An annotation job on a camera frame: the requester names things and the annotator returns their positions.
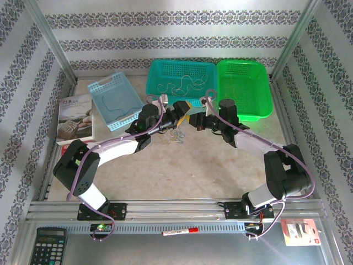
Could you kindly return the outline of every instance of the marker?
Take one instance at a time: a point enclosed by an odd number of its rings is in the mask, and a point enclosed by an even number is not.
[[[170,230],[170,231],[163,231],[162,232],[162,236],[173,236],[173,235],[197,233],[198,231],[199,231],[198,227],[186,228],[186,229],[178,229],[178,230]]]

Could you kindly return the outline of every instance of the patterned wall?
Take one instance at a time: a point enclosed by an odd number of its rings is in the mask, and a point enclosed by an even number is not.
[[[39,1],[78,77],[146,74],[156,58],[241,58],[270,72],[308,0]]]
[[[353,264],[352,18],[351,2],[323,1],[277,80],[345,264]]]
[[[54,148],[58,99],[71,85],[23,2],[1,0],[0,9],[0,264],[11,264]]]

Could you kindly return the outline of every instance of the gray surface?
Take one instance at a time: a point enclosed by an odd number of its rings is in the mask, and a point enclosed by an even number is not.
[[[286,247],[280,224],[259,241],[242,234],[116,235],[94,242],[69,235],[64,265],[77,264],[325,264],[321,247]]]

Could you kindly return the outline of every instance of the metal bracket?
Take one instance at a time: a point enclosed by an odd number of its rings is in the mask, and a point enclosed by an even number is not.
[[[116,221],[125,221],[126,203],[110,203],[106,215],[111,216]],[[101,215],[98,215],[88,209],[84,204],[80,204],[78,208],[77,220],[79,221],[109,221]]]
[[[224,208],[224,215],[226,217],[226,220],[229,219],[249,219],[253,215],[248,215],[243,207],[241,202],[224,202],[224,203],[218,203],[218,206]],[[261,210],[262,213],[264,214],[264,218],[274,218],[274,211],[272,206],[269,204],[266,205],[266,207]]]

